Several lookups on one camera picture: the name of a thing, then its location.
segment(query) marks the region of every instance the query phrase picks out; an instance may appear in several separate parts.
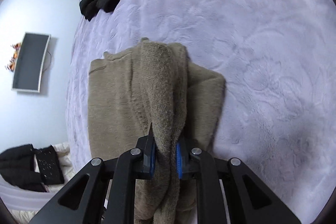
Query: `folded brown garment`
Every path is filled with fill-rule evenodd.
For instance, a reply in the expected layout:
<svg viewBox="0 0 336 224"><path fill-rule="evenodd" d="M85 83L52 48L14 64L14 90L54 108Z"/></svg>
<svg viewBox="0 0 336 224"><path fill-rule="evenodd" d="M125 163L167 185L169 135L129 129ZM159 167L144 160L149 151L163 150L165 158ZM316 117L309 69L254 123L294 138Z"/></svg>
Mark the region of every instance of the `folded brown garment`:
<svg viewBox="0 0 336 224"><path fill-rule="evenodd" d="M184 223L195 206L192 182L176 171L176 143L184 134L206 149L224 96L222 75L189 62L179 43L142 40L94 60L89 73L88 132L93 157L119 157L148 134L152 123L156 169L137 180L135 223Z"/></svg>

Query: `silver screw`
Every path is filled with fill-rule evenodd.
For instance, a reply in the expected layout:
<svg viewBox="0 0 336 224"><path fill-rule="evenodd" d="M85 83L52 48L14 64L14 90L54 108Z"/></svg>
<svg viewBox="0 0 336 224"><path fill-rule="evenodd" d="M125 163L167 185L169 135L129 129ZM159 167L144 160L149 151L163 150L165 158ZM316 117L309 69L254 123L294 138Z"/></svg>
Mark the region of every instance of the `silver screw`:
<svg viewBox="0 0 336 224"><path fill-rule="evenodd" d="M202 149L195 147L191 150L191 153L193 153L194 155L199 155L202 153Z"/></svg>
<svg viewBox="0 0 336 224"><path fill-rule="evenodd" d="M99 159L99 158L94 158L94 159L91 161L91 164L92 164L93 166L98 166L98 165L101 164L101 159Z"/></svg>
<svg viewBox="0 0 336 224"><path fill-rule="evenodd" d="M241 161L240 161L240 159L233 158L233 159L231 159L231 164L233 166L239 166L241 164Z"/></svg>
<svg viewBox="0 0 336 224"><path fill-rule="evenodd" d="M131 150L132 155L139 155L141 153L141 150L139 148L133 148Z"/></svg>

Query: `lavender blanket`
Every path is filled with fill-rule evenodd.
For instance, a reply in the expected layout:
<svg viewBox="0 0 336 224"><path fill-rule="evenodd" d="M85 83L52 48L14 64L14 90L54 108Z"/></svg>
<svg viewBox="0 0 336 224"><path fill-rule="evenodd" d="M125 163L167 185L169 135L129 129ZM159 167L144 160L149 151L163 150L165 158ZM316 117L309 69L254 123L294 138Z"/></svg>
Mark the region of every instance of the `lavender blanket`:
<svg viewBox="0 0 336 224"><path fill-rule="evenodd" d="M332 0L121 0L81 19L67 94L75 169L90 159L90 62L141 37L181 42L226 78L217 157L241 158L303 224L336 185L336 7Z"/></svg>

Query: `television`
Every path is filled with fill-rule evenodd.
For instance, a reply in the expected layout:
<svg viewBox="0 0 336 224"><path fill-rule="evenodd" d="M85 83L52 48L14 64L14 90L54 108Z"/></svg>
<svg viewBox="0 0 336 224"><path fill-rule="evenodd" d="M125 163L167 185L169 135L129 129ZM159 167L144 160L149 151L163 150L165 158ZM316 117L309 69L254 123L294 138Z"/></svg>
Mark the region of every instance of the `television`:
<svg viewBox="0 0 336 224"><path fill-rule="evenodd" d="M43 63L51 35L26 33L18 52L12 90L40 92Z"/></svg>

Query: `cord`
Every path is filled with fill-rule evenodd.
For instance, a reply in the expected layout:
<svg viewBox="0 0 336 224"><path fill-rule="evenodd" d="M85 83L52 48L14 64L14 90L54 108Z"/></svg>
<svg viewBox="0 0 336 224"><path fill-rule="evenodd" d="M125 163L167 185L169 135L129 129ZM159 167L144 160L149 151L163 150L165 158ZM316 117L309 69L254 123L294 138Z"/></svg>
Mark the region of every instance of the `cord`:
<svg viewBox="0 0 336 224"><path fill-rule="evenodd" d="M48 70L49 68L50 68L50 66L51 66L51 59L53 58L52 56L51 56L51 53L47 50L47 53L49 53L49 55L50 55L50 63L49 63L49 65L42 71L42 73L44 73L46 70Z"/></svg>

